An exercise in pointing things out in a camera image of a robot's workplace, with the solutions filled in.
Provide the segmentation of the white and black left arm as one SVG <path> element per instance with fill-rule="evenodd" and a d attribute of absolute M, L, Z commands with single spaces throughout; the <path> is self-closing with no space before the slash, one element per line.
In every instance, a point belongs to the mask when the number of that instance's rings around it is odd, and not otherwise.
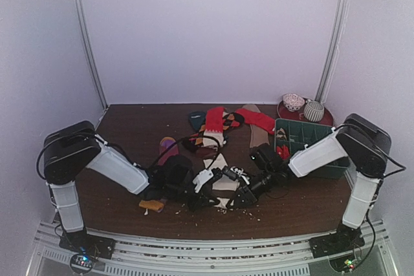
<path fill-rule="evenodd" d="M 211 168 L 193 174 L 184 156 L 172 156 L 163 165 L 145 168 L 132 161 L 116 143 L 96 133 L 89 121 L 82 121 L 45 138 L 36 169 L 48 184 L 67 240 L 80 253 L 93 247 L 85 232 L 76 190 L 76 177 L 85 169 L 100 173 L 144 200 L 197 196 L 213 178 Z"/>

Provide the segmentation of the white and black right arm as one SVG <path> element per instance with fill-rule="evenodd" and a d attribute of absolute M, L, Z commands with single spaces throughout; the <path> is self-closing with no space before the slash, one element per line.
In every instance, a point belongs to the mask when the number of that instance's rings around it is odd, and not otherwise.
<path fill-rule="evenodd" d="M 345 251 L 356 241 L 358 229 L 375 203 L 385 178 L 391 138 L 387 132 L 358 114 L 350 114 L 344 123 L 329 134 L 282 158 L 267 143 L 253 147 L 250 158 L 260 170 L 248 181 L 242 181 L 229 201 L 230 208 L 255 204 L 270 188 L 282 185 L 292 177 L 304 178 L 337 160 L 346 159 L 356 170 L 356 182 L 342 217 L 343 228 L 332 236 L 331 244 Z"/>

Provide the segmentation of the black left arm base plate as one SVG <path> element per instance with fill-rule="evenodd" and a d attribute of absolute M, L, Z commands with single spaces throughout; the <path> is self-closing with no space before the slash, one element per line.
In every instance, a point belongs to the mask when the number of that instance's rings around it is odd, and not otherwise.
<path fill-rule="evenodd" d="M 83 228 L 74 232 L 63 230 L 59 247 L 94 258 L 111 259 L 115 244 L 115 239 L 89 234 Z"/>

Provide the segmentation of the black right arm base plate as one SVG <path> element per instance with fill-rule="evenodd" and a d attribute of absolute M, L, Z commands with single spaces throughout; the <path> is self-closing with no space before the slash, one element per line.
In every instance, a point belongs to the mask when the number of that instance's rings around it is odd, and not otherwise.
<path fill-rule="evenodd" d="M 364 245 L 365 240 L 361 229 L 346 226 L 338 228 L 335 233 L 313 237 L 309 240 L 310 250 L 315 259 L 351 251 L 355 246 Z"/>

